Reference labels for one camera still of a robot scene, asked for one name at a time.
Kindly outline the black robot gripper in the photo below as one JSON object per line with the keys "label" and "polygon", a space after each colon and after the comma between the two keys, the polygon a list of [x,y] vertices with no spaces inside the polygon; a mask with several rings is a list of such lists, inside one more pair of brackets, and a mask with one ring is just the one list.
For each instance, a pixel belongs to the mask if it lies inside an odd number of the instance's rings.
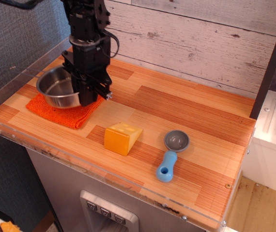
{"label": "black robot gripper", "polygon": [[97,101],[98,96],[105,100],[112,98],[112,80],[107,73],[110,64],[111,39],[99,37],[97,41],[82,41],[69,37],[72,52],[63,51],[64,69],[70,73],[73,91],[78,92],[82,107]]}

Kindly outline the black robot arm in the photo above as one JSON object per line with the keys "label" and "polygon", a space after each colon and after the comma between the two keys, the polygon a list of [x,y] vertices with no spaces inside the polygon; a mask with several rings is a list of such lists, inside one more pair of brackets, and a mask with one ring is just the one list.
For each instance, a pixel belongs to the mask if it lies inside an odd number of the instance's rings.
{"label": "black robot arm", "polygon": [[72,51],[64,51],[64,69],[71,75],[73,91],[81,106],[101,96],[112,97],[110,65],[111,34],[105,30],[110,13],[102,0],[65,0],[65,13],[70,25]]}

